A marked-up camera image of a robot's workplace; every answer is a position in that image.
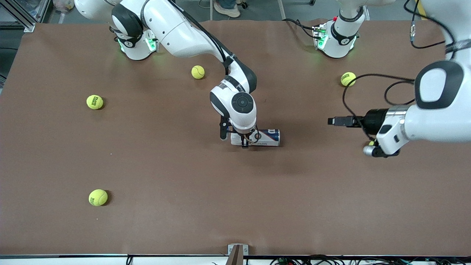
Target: shoe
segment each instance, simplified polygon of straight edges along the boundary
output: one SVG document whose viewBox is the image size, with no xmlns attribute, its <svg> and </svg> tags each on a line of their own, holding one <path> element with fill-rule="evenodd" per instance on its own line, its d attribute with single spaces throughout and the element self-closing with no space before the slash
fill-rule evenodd
<svg viewBox="0 0 471 265">
<path fill-rule="evenodd" d="M 241 6 L 243 9 L 247 9 L 247 7 L 249 7 L 249 5 L 245 2 L 245 0 L 235 0 L 235 3 L 238 6 Z"/>
<path fill-rule="evenodd" d="M 221 5 L 215 0 L 214 1 L 214 9 L 216 10 L 216 12 L 220 13 L 220 14 L 223 14 L 223 15 L 227 15 L 229 17 L 239 17 L 240 16 L 240 11 L 239 11 L 239 8 L 237 7 L 237 5 L 234 5 L 234 8 L 233 9 L 225 9 L 225 8 L 222 8 Z"/>
</svg>

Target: tennis ball logo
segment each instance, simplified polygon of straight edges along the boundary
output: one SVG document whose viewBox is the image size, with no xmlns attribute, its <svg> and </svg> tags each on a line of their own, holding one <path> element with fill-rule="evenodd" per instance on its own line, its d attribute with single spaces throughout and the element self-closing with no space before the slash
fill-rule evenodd
<svg viewBox="0 0 471 265">
<path fill-rule="evenodd" d="M 93 100 L 91 101 L 91 104 L 93 106 L 96 106 L 97 105 L 97 101 L 98 101 L 98 97 L 93 97 Z"/>
<path fill-rule="evenodd" d="M 345 78 L 347 78 L 347 77 L 350 77 L 350 74 L 344 74 L 344 75 L 342 76 L 342 81 L 343 81 L 343 79 L 345 79 Z"/>
</svg>

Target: person's foot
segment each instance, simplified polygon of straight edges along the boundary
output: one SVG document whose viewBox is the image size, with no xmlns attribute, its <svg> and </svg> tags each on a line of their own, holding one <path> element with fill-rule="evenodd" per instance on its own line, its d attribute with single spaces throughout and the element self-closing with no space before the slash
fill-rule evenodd
<svg viewBox="0 0 471 265">
<path fill-rule="evenodd" d="M 214 9 L 216 10 L 216 12 L 218 12 L 220 14 L 223 14 L 223 15 L 227 15 L 229 17 L 239 17 L 240 16 L 240 11 L 239 11 L 239 8 L 237 7 L 236 4 L 234 5 L 234 7 L 232 9 L 226 9 L 226 8 L 222 8 L 222 6 L 215 0 L 214 1 Z"/>
</svg>

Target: metal bracket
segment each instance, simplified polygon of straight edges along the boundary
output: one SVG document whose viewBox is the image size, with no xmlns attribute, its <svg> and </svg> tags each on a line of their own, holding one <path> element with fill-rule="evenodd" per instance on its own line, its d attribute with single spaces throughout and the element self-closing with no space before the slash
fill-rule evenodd
<svg viewBox="0 0 471 265">
<path fill-rule="evenodd" d="M 24 30 L 23 30 L 23 32 L 24 32 L 24 33 L 32 33 L 32 32 L 34 32 L 34 28 L 35 28 L 35 27 L 36 27 L 36 23 L 33 23 L 31 29 L 25 27 Z"/>
<path fill-rule="evenodd" d="M 229 258 L 226 265 L 243 265 L 244 255 L 249 254 L 249 245 L 246 244 L 230 244 L 227 246 Z"/>
<path fill-rule="evenodd" d="M 234 248 L 235 246 L 240 246 L 242 247 L 242 253 L 244 256 L 247 256 L 249 255 L 249 245 L 247 244 L 229 244 L 227 245 L 227 254 L 230 255 L 231 254 L 231 251 L 232 251 L 232 248 Z"/>
</svg>

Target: black cable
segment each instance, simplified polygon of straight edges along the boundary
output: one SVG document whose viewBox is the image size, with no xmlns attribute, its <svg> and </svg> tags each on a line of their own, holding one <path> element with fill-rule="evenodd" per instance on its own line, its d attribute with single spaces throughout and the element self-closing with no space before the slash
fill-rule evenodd
<svg viewBox="0 0 471 265">
<path fill-rule="evenodd" d="M 326 255 L 315 255 L 315 256 L 311 256 L 311 258 L 319 258 L 319 259 L 327 259 L 327 260 L 330 260 L 330 261 L 333 261 L 335 263 L 335 265 L 341 265 L 338 261 L 342 262 L 342 265 L 345 265 L 344 261 L 337 258 L 337 257 L 334 257 L 334 256 L 326 256 Z"/>
<path fill-rule="evenodd" d="M 303 25 L 301 24 L 301 21 L 299 21 L 299 19 L 296 19 L 296 20 L 292 20 L 290 18 L 285 18 L 283 19 L 282 21 L 289 21 L 289 22 L 293 22 L 294 24 L 296 24 L 297 26 L 301 27 L 301 29 L 304 31 L 304 33 L 311 37 L 311 38 L 314 38 L 316 40 L 320 40 L 321 38 L 320 37 L 317 37 L 317 36 L 313 36 L 311 34 L 309 34 L 309 32 L 306 31 L 306 29 L 309 29 L 309 30 L 312 30 L 312 27 L 309 27 L 309 26 L 306 26 L 306 25 Z"/>
<path fill-rule="evenodd" d="M 208 36 L 208 38 L 210 38 L 210 40 L 212 41 L 214 46 L 216 46 L 219 53 L 221 54 L 222 61 L 225 62 L 226 61 L 226 56 L 224 55 L 224 51 L 223 51 L 222 47 L 218 44 L 218 41 L 217 41 L 216 37 L 214 37 L 211 33 L 209 33 L 203 26 L 201 26 L 201 24 L 198 23 L 198 21 L 196 21 L 185 10 L 181 9 L 176 3 L 174 3 L 172 0 L 168 0 L 168 1 L 169 1 L 170 4 L 173 5 L 173 7 L 176 10 L 178 10 L 184 17 L 186 17 L 189 21 L 191 21 L 193 24 L 195 24 L 202 32 L 204 32 L 206 34 L 206 36 Z M 228 75 L 229 74 L 229 69 L 227 67 L 225 67 L 225 71 L 226 71 L 226 75 Z"/>
<path fill-rule="evenodd" d="M 364 257 L 364 258 L 361 258 L 358 260 L 358 263 L 357 265 L 360 265 L 360 263 L 363 261 L 363 260 L 377 260 L 377 261 L 381 261 L 381 262 L 378 262 L 378 263 L 373 263 L 371 265 L 398 265 L 400 264 L 398 261 L 389 261 L 389 260 L 385 260 L 385 259 L 382 259 L 382 258 L 377 258 L 377 257 Z"/>
<path fill-rule="evenodd" d="M 343 102 L 343 105 L 344 107 L 352 114 L 353 118 L 358 122 L 358 124 L 360 125 L 361 129 L 363 130 L 363 132 L 365 133 L 365 135 L 368 137 L 368 139 L 370 141 L 374 141 L 374 138 L 371 137 L 367 132 L 366 132 L 366 129 L 365 127 L 363 127 L 363 124 L 360 122 L 360 120 L 357 118 L 357 115 L 355 114 L 355 112 L 353 112 L 353 110 L 347 105 L 347 102 L 345 102 L 345 95 L 347 94 L 347 89 L 350 87 L 350 85 L 360 79 L 360 78 L 363 78 L 363 77 L 366 77 L 366 76 L 377 76 L 377 77 L 385 77 L 385 78 L 391 78 L 391 79 L 396 79 L 396 80 L 401 80 L 401 81 L 409 81 L 409 82 L 414 82 L 414 79 L 410 79 L 410 78 L 405 78 L 405 77 L 400 77 L 400 76 L 395 76 L 395 75 L 384 75 L 384 74 L 364 74 L 364 75 L 359 75 L 357 77 L 355 77 L 352 81 L 350 81 L 347 86 L 345 86 L 345 89 L 343 90 L 343 94 L 342 94 L 342 102 Z"/>
<path fill-rule="evenodd" d="M 260 136 L 260 138 L 261 138 L 261 135 L 260 135 L 260 132 L 259 132 L 259 128 L 258 128 L 256 125 L 255 125 L 255 129 L 257 130 L 257 134 L 256 134 L 256 135 L 259 135 L 259 136 Z M 258 139 L 257 139 L 257 138 L 255 138 L 255 139 L 256 139 L 256 141 L 255 141 L 255 142 L 253 142 L 252 144 L 259 142 L 260 138 L 258 138 Z"/>
<path fill-rule="evenodd" d="M 327 259 L 327 258 L 325 258 L 325 256 L 323 256 L 323 255 L 311 255 L 311 256 L 309 256 L 309 258 L 310 258 L 310 259 L 319 259 L 319 260 L 320 260 L 319 262 L 317 262 L 317 263 L 314 264 L 314 265 L 319 265 L 319 264 L 321 264 L 321 263 L 323 263 L 323 262 L 326 262 L 326 263 L 328 263 L 329 265 L 333 265 L 333 264 L 330 262 L 330 260 Z"/>
<path fill-rule="evenodd" d="M 133 258 L 133 255 L 128 254 L 128 258 L 126 259 L 126 265 L 131 265 Z"/>
<path fill-rule="evenodd" d="M 415 13 L 417 12 L 417 8 L 419 7 L 419 2 L 420 0 L 417 0 L 415 2 L 415 7 L 414 7 L 414 13 L 412 14 L 412 21 L 411 21 L 411 25 L 414 25 L 415 26 Z M 411 45 L 412 47 L 416 48 L 416 49 L 426 49 L 426 48 L 430 48 L 430 47 L 433 47 L 433 46 L 437 46 L 437 45 L 440 45 L 440 44 L 443 44 L 445 43 L 445 41 L 440 41 L 440 42 L 437 42 L 437 43 L 434 43 L 434 44 L 430 44 L 430 45 L 426 45 L 426 46 L 416 46 L 414 44 L 414 40 L 411 39 Z"/>
<path fill-rule="evenodd" d="M 397 82 L 393 83 L 392 85 L 388 86 L 388 88 L 384 91 L 384 101 L 386 101 L 386 103 L 388 103 L 389 105 L 395 106 L 395 105 L 409 105 L 409 104 L 411 104 L 412 102 L 415 101 L 415 99 L 413 99 L 413 100 L 410 100 L 410 101 L 408 101 L 408 102 L 406 102 L 406 103 L 394 103 L 394 102 L 391 102 L 391 101 L 388 99 L 388 92 L 389 92 L 389 90 L 390 90 L 393 86 L 398 85 L 398 84 L 403 84 L 403 83 L 411 84 L 411 85 L 414 84 L 413 82 L 409 82 L 409 81 L 397 81 Z"/>
<path fill-rule="evenodd" d="M 451 259 L 452 259 L 452 260 L 450 261 L 450 263 L 466 265 L 466 263 L 465 263 L 464 261 L 458 259 L 457 257 L 452 257 Z"/>
<path fill-rule="evenodd" d="M 425 16 L 425 15 L 422 15 L 420 13 L 417 13 L 415 10 L 410 10 L 409 8 L 407 8 L 407 4 L 410 2 L 410 0 L 407 0 L 405 3 L 404 3 L 404 10 L 411 13 L 413 16 L 420 16 L 420 17 L 423 17 L 423 18 L 426 18 L 428 20 L 431 20 L 433 21 L 434 23 L 438 24 L 439 26 L 441 26 L 448 34 L 448 36 L 450 36 L 450 39 L 451 39 L 451 43 L 450 45 L 454 45 L 455 42 L 456 42 L 456 39 L 455 37 L 453 36 L 453 34 L 451 33 L 450 29 L 445 26 L 443 23 L 441 23 L 440 21 L 434 19 L 434 18 L 431 18 L 431 17 L 428 17 L 428 16 Z M 453 51 L 452 55 L 451 55 L 451 59 L 455 58 L 455 52 Z"/>
</svg>

